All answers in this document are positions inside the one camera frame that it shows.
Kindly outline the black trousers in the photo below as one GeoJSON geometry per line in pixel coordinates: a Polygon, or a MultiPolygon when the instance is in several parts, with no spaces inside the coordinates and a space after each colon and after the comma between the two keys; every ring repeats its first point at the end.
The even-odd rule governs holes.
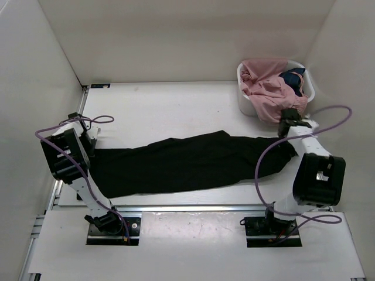
{"type": "Polygon", "coordinates": [[[107,198],[224,187],[254,179],[259,157],[276,141],[217,131],[134,149],[96,149],[89,173],[107,198]]]}

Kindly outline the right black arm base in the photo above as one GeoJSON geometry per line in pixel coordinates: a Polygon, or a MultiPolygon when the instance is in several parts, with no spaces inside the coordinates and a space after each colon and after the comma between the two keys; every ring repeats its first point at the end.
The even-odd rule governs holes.
{"type": "Polygon", "coordinates": [[[297,248],[302,246],[296,220],[279,220],[266,209],[263,216],[244,217],[248,248],[297,248]]]}

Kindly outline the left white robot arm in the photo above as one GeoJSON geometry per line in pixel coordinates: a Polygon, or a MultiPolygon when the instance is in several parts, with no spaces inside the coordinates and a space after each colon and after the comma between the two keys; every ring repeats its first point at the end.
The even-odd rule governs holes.
{"type": "Polygon", "coordinates": [[[51,128],[40,129],[35,136],[40,140],[52,176],[71,187],[88,207],[85,220],[99,231],[122,235],[129,240],[125,219],[111,200],[103,195],[90,176],[90,159],[96,147],[100,129],[97,124],[114,122],[110,115],[93,119],[77,112],[51,128]]]}

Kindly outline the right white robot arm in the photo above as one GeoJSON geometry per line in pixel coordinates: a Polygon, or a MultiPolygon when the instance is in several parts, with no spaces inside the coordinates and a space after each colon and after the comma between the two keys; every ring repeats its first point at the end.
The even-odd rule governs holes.
{"type": "Polygon", "coordinates": [[[318,128],[317,122],[302,117],[296,109],[281,111],[278,136],[289,138],[287,142],[301,161],[291,193],[272,203],[273,210],[265,213],[263,227],[270,234],[288,229],[297,214],[336,206],[341,199],[346,162],[319,143],[314,135],[318,128]]]}

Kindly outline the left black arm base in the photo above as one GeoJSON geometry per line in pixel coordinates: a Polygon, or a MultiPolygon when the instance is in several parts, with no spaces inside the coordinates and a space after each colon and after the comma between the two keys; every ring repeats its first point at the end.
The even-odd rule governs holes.
{"type": "Polygon", "coordinates": [[[138,246],[141,232],[141,214],[123,217],[125,223],[109,212],[100,218],[85,215],[89,223],[86,244],[95,246],[138,246]]]}

